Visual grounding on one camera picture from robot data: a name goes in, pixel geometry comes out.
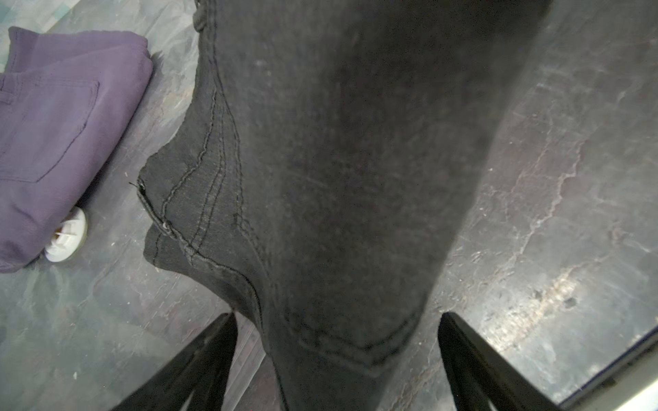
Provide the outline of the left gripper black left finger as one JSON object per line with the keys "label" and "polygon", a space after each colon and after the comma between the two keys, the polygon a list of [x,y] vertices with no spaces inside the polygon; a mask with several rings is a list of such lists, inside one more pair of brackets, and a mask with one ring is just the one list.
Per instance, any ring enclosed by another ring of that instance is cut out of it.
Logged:
{"label": "left gripper black left finger", "polygon": [[238,328],[223,313],[116,410],[220,410],[224,403]]}

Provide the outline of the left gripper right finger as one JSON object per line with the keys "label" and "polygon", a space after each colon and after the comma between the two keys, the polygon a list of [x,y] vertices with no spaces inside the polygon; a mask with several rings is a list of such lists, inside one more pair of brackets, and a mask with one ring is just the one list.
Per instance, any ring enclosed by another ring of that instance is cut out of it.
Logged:
{"label": "left gripper right finger", "polygon": [[457,410],[558,410],[457,313],[440,318],[441,359]]}

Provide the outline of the dark grey denim trousers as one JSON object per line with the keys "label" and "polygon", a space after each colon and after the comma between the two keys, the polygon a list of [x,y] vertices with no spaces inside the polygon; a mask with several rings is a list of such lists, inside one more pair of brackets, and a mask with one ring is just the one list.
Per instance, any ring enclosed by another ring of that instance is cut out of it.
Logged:
{"label": "dark grey denim trousers", "polygon": [[258,328],[286,410],[374,410],[476,196],[547,1],[200,1],[141,169],[145,259]]}

